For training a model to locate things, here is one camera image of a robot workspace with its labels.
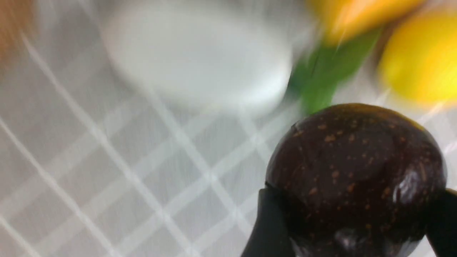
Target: white line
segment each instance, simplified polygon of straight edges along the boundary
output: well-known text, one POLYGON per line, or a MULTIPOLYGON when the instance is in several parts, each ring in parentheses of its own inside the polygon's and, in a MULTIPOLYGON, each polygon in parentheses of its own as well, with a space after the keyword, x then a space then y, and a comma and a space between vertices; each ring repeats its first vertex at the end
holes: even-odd
POLYGON ((392 92, 392 89, 388 88, 375 100, 375 104, 379 105, 379 106, 384 106, 384 104, 386 103, 387 97, 390 95, 391 92, 392 92))
POLYGON ((453 151, 457 150, 457 140, 448 144, 444 150, 443 150, 443 153, 444 155, 448 155, 450 153, 452 153, 453 151))
POLYGON ((424 255, 424 257, 435 257, 435 256, 436 256, 436 254, 435 254, 435 252, 434 252, 433 250, 428 251, 428 252, 424 255))
POLYGON ((248 135, 254 135, 254 145, 257 149, 257 152, 261 158, 268 163, 272 151, 267 146, 265 139, 260 135, 259 130, 252 121, 252 119, 247 115, 245 110, 241 110, 238 114, 238 120, 241 124, 241 127, 248 135))
MULTIPOLYGON (((95 137, 95 139, 100 143, 103 149, 107 152, 108 156, 114 161, 118 168, 123 172, 124 176, 135 185, 135 189, 143 197, 145 202, 151 207, 151 209, 156 211, 163 211, 162 206, 155 196, 149 191, 149 189, 143 184, 141 179, 131 171, 127 162, 121 157, 121 155, 114 149, 114 147, 109 142, 108 138, 104 133, 97 127, 96 123, 90 118, 90 116, 84 111, 84 109, 79 106, 79 104, 73 99, 73 97, 66 91, 65 88, 60 85, 57 78, 49 68, 48 64, 43 61, 41 56, 38 54, 36 49, 30 44, 27 38, 24 38, 24 43, 32 57, 32 59, 37 63, 43 73, 48 77, 51 83, 54 85, 57 93, 67 102, 71 111, 83 123, 89 132, 95 137)), ((165 225, 170 231, 170 233, 175 237, 176 241, 184 249, 191 248, 192 245, 190 241, 186 238, 184 233, 179 230, 175 225, 173 220, 165 221, 165 225)))
POLYGON ((436 104, 431 110, 429 110, 427 113, 422 115, 419 119, 417 119, 417 122, 421 125, 424 125, 427 123, 429 120, 431 120, 435 115, 437 115, 444 107, 445 102, 440 102, 436 104))
POLYGON ((32 257, 41 257, 41 255, 17 232, 2 216, 0 216, 0 225, 16 240, 16 242, 32 257))
MULTIPOLYGON (((29 160, 29 162, 36 168, 38 174, 46 182, 46 184, 63 200, 63 202, 78 216, 78 218, 86 225, 87 229, 93 234, 93 236, 105 247, 108 251, 113 247, 105 235, 100 229, 85 215, 78 204, 57 184, 55 179, 49 175, 33 157, 33 155, 27 150, 27 148, 17 139, 10 128, 6 125, 3 119, 0 117, 0 127, 8 134, 8 137, 12 140, 13 144, 18 150, 29 160)), ((113 252, 113 256, 120 257, 121 255, 117 252, 113 252)))
MULTIPOLYGON (((173 118, 173 114, 165 107, 162 101, 154 94, 150 95, 151 105, 155 108, 157 113, 160 115, 165 125, 173 132, 173 135, 176 137, 178 143, 183 147, 184 151, 192 159, 196 167, 202 173, 203 176, 211 183, 211 187, 215 191, 216 195, 219 197, 225 208, 228 211, 236 210, 237 207, 233 202, 233 199, 223 188, 223 186, 218 181, 218 178, 211 173, 211 168, 204 160, 203 156, 199 153, 198 149, 194 146, 191 139, 184 133, 180 128, 179 124, 173 118)), ((246 233, 250 234, 249 222, 244 218, 240 217, 240 229, 246 233)))
MULTIPOLYGON (((260 134, 263 136, 271 136, 276 133, 278 133, 280 130, 284 129, 287 127, 288 123, 295 117, 292 117, 290 114, 291 108, 296 108, 297 105, 299 105, 299 102, 296 102, 293 104, 291 107, 287 108, 284 110, 280 115, 277 116, 277 118, 273 119, 270 121, 263 130, 261 130, 260 134)), ((233 167, 238 165, 242 160, 244 160, 249 154, 255 151, 255 147, 251 144, 252 140, 247 140, 244 143, 242 143, 239 147, 235 148, 231 153, 226 155, 222 160, 220 160, 213 168, 212 173, 215 174, 218 177, 223 176, 226 172, 231 170, 233 167)), ((195 181, 193 184, 185 188, 179 195, 175 196, 173 199, 169 201, 169 203, 166 205, 164 208, 165 211, 170 214, 171 216, 175 215, 176 213, 180 212, 183 210, 190 202, 198 198, 203 192, 205 192, 209 188, 210 184, 208 183, 207 179, 205 177, 201 177, 197 181, 195 181)), ((244 203, 242 203, 239 207, 239 209, 244 212, 245 214, 251 212, 257 207, 256 204, 257 201, 257 194, 253 194, 250 196, 244 203)), ((139 225, 137 230, 141 230, 143 226, 147 226, 147 223, 144 223, 142 225, 139 225)), ((131 241, 134 240, 135 245, 138 246, 142 244, 149 236, 153 235, 157 229, 160 227, 157 226, 155 227, 156 229, 149 229, 149 235, 143 235, 142 233, 138 233, 138 235, 128 235, 126 238, 117 245, 117 249, 120 249, 122 253, 125 255, 129 255, 131 252, 135 250, 135 247, 130 245, 131 241)), ((219 233, 219 235, 212 234, 214 237, 214 240, 219 239, 223 235, 222 232, 219 233)), ((199 245, 197 242, 195 244, 195 247, 201 248, 202 245, 199 245)), ((187 253, 183 252, 178 255, 178 257, 187 257, 187 253)))

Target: orange object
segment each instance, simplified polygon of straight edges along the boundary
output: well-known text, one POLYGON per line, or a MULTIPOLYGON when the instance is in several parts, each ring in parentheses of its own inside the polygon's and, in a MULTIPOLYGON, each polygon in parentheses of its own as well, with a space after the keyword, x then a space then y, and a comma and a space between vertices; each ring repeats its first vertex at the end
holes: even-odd
POLYGON ((325 42, 338 45, 408 13, 425 0, 308 0, 325 28, 325 42))
POLYGON ((34 12, 34 0, 0 0, 0 64, 22 44, 21 32, 32 30, 34 12))

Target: avocado skin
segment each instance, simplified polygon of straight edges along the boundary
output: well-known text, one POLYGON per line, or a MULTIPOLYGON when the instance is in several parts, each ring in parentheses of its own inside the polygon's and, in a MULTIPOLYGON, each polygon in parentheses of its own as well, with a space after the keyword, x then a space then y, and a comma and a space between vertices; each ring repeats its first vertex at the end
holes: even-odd
POLYGON ((268 164, 303 257, 406 257, 445 192, 431 134, 381 107, 342 104, 294 124, 268 164))

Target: white tablecloth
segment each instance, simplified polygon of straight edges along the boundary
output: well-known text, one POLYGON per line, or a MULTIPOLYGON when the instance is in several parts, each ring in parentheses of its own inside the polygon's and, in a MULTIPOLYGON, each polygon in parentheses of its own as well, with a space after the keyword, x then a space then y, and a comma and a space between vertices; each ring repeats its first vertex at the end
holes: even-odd
MULTIPOLYGON (((168 4, 182 1, 167 0, 168 4)), ((227 0, 310 46, 301 0, 227 0)), ((38 0, 37 38, 0 79, 1 257, 236 257, 281 136, 301 118, 191 113, 148 101, 110 67, 97 25, 115 1, 38 0)), ((369 68, 334 101, 418 120, 457 186, 457 112, 415 112, 378 93, 369 68)), ((424 242, 416 257, 433 256, 424 242)))

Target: dark brown avocado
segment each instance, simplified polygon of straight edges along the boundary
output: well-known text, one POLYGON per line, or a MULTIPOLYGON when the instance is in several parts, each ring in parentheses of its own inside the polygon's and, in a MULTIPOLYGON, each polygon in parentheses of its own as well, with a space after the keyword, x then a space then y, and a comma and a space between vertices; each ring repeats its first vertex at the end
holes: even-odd
POLYGON ((292 126, 266 182, 282 191, 304 257, 406 257, 424 237, 446 167, 433 137, 381 107, 329 107, 292 126))

